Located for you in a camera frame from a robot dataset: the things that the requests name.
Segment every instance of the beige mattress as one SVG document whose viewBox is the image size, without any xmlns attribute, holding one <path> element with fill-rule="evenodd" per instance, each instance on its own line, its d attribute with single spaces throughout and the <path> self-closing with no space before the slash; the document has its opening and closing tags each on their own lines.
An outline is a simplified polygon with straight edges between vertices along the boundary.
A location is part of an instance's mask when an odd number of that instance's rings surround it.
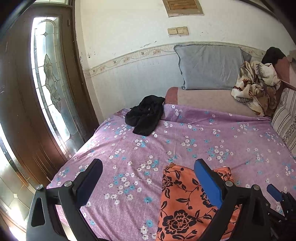
<svg viewBox="0 0 296 241">
<path fill-rule="evenodd" d="M 166 93 L 165 104 L 187 105 L 237 115 L 256 116 L 248 106 L 236 101 L 230 92 L 231 90 L 183 90 L 181 87 L 171 87 Z"/>
</svg>

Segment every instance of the light switch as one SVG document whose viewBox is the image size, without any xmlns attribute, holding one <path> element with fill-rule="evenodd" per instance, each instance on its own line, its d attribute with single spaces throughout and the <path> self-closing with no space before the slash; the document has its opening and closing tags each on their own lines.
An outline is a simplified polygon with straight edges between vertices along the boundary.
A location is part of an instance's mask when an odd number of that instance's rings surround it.
<svg viewBox="0 0 296 241">
<path fill-rule="evenodd" d="M 188 28 L 187 27 L 177 28 L 177 31 L 178 31 L 178 34 L 179 35 L 189 35 L 189 32 L 188 32 Z"/>
<path fill-rule="evenodd" d="M 177 28 L 168 28 L 168 34 L 177 35 L 178 34 Z"/>
<path fill-rule="evenodd" d="M 183 36 L 189 35 L 187 27 L 168 28 L 168 35 L 171 36 Z"/>
</svg>

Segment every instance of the floral bedsheet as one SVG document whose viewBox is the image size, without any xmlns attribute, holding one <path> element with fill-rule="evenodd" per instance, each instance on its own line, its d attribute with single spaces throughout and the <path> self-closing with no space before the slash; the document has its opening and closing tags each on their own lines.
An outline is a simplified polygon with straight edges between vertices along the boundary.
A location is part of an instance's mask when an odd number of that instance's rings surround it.
<svg viewBox="0 0 296 241">
<path fill-rule="evenodd" d="M 81 212 L 94 233 L 107 240 L 154 240 L 158 227 L 163 169 L 174 162 L 193 168 L 203 158 L 212 169 L 228 166 L 237 186 L 272 183 L 296 198 L 296 161 L 271 127 L 269 118 L 232 115 L 166 104 L 155 131 L 133 134 L 123 109 L 108 118 L 60 169 L 48 188 L 74 180 L 94 158 L 103 174 Z M 58 207 L 62 222 L 67 220 Z"/>
</svg>

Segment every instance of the screw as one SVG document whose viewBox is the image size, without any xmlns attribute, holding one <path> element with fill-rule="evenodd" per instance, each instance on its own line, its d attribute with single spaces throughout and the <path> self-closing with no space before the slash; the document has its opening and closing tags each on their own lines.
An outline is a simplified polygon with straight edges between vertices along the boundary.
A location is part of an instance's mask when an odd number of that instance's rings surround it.
<svg viewBox="0 0 296 241">
<path fill-rule="evenodd" d="M 260 187 L 259 187 L 257 184 L 255 184 L 255 185 L 253 186 L 253 188 L 254 188 L 255 190 L 260 190 Z"/>
<path fill-rule="evenodd" d="M 65 187 L 70 187 L 72 185 L 72 182 L 71 181 L 66 181 L 65 183 L 64 183 L 64 186 Z"/>
<path fill-rule="evenodd" d="M 233 182 L 232 182 L 232 181 L 226 181 L 225 184 L 226 184 L 226 186 L 228 186 L 228 187 L 232 187 Z"/>
<path fill-rule="evenodd" d="M 36 189 L 39 190 L 39 191 L 42 190 L 42 189 L 43 189 L 43 185 L 42 185 L 42 184 L 38 185 L 38 186 L 36 187 Z"/>
</svg>

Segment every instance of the gray pillow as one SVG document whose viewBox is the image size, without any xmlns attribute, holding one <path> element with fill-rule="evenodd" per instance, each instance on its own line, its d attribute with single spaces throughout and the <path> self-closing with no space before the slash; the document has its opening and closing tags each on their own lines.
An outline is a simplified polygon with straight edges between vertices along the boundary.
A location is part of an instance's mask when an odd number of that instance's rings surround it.
<svg viewBox="0 0 296 241">
<path fill-rule="evenodd" d="M 244 62 L 240 48 L 216 45 L 176 45 L 185 90 L 231 90 Z"/>
<path fill-rule="evenodd" d="M 252 55 L 250 55 L 249 53 L 247 53 L 243 50 L 241 50 L 241 52 L 242 52 L 242 58 L 243 58 L 244 62 L 247 61 L 250 63 L 251 59 L 252 59 Z"/>
</svg>

